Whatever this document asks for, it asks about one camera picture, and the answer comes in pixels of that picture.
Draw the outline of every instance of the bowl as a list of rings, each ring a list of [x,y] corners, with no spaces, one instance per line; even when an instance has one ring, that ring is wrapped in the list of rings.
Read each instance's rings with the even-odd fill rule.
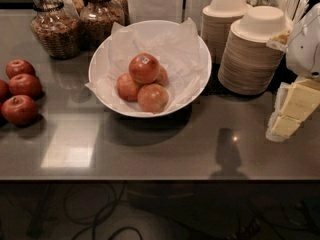
[[[175,29],[177,29],[178,25],[178,23],[171,21],[149,20],[123,27],[121,29],[121,33],[128,34],[130,31],[134,31],[134,36],[139,36],[139,38],[141,38],[139,40],[146,43],[149,42],[150,44],[150,41],[151,43],[153,43],[153,40],[163,35],[167,35],[167,33],[174,32]],[[95,93],[97,98],[106,107],[119,114],[137,118],[161,117],[171,114],[187,106],[193,100],[195,100],[203,91],[209,81],[212,68],[210,52],[204,41],[198,36],[196,32],[194,34],[194,40],[196,40],[197,43],[197,47],[195,48],[197,49],[197,53],[199,53],[199,68],[197,68],[197,70],[188,71],[187,74],[184,74],[184,72],[181,72],[181,70],[175,71],[174,67],[171,70],[170,65],[165,64],[165,68],[167,67],[168,69],[170,69],[170,71],[167,70],[170,83],[168,86],[166,86],[166,89],[169,93],[169,103],[165,110],[161,113],[153,114],[142,112],[137,102],[126,102],[122,100],[117,94],[117,77],[121,73],[123,73],[121,72],[121,70],[123,71],[126,69],[121,69],[119,71],[114,71],[114,68],[111,69],[112,66],[110,65],[112,64],[112,62],[110,62],[109,58],[114,58],[114,60],[116,61],[116,56],[119,56],[118,51],[123,51],[119,49],[121,48],[121,46],[118,48],[112,48],[115,45],[115,40],[115,36],[114,38],[112,38],[111,36],[108,37],[95,51],[89,65],[89,83],[87,84],[87,87],[89,87]],[[125,45],[125,42],[128,42],[130,44],[132,43],[132,40],[129,40],[127,38],[123,38],[122,41],[123,45]],[[174,59],[181,60],[184,63],[184,61],[188,59],[188,55],[183,56],[184,57],[179,58],[174,57]],[[166,54],[161,54],[160,49],[159,53],[157,53],[155,57],[160,58],[161,62],[161,59],[165,58]],[[128,56],[128,59],[125,59],[125,65],[128,64],[130,58],[131,57]],[[184,83],[192,81],[194,83],[192,85],[190,84],[185,86],[181,84],[181,80]]]
[[[266,43],[271,37],[289,28],[282,10],[271,6],[250,8],[242,19],[231,25],[231,31],[248,41]]]
[[[203,13],[212,17],[233,17],[244,15],[249,8],[251,5],[246,0],[212,0]]]

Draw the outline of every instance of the red apple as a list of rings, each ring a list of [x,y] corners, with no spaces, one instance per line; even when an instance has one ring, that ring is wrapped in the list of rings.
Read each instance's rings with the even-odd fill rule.
[[[138,97],[138,92],[141,84],[134,81],[131,75],[126,72],[120,75],[117,79],[117,91],[120,98],[126,101],[135,101]]]
[[[135,56],[129,63],[132,79],[140,84],[150,84],[158,77],[160,64],[157,58],[148,53]]]
[[[16,95],[3,103],[1,112],[8,122],[15,126],[25,126],[37,118],[39,107],[29,96]]]
[[[166,86],[169,84],[168,73],[163,66],[160,65],[160,72],[157,79],[154,81],[155,84]]]
[[[22,73],[33,76],[36,75],[36,71],[33,65],[30,62],[23,59],[14,59],[9,61],[6,66],[6,73],[9,79]]]
[[[9,91],[12,95],[24,94],[35,99],[42,93],[42,85],[39,78],[29,74],[20,74],[10,79]]]
[[[10,96],[9,85],[6,81],[0,79],[0,102],[4,102]]]
[[[161,113],[168,101],[167,90],[159,84],[144,85],[138,93],[138,103],[144,112]]]

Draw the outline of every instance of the fruit bowl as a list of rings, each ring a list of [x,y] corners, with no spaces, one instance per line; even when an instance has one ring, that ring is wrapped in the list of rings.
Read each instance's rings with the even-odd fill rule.
[[[117,78],[127,72],[130,60],[141,52],[154,55],[168,72],[169,102],[161,113],[142,112],[137,102],[126,102],[117,93]],[[127,27],[114,25],[111,36],[91,59],[86,86],[106,107],[119,114],[160,117],[195,100],[209,81],[211,67],[210,52],[191,19],[181,24],[150,20]]]

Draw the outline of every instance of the stack of bowls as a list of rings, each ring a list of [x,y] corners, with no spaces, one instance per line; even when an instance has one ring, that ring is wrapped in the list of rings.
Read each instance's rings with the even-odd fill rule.
[[[231,24],[251,8],[246,0],[212,0],[202,11],[201,38],[208,46],[212,63],[220,64]]]
[[[218,79],[241,95],[259,95],[270,84],[284,53],[267,41],[289,28],[284,13],[275,7],[257,6],[231,25]]]

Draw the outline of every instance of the stainless steel table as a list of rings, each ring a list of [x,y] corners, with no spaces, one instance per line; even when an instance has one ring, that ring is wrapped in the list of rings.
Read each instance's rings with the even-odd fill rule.
[[[0,180],[320,179],[320,115],[284,143],[265,138],[275,96],[200,96],[163,118],[116,114],[84,86],[94,51],[53,60],[31,10],[0,10],[0,78],[24,58],[45,91],[33,125],[0,127]]]

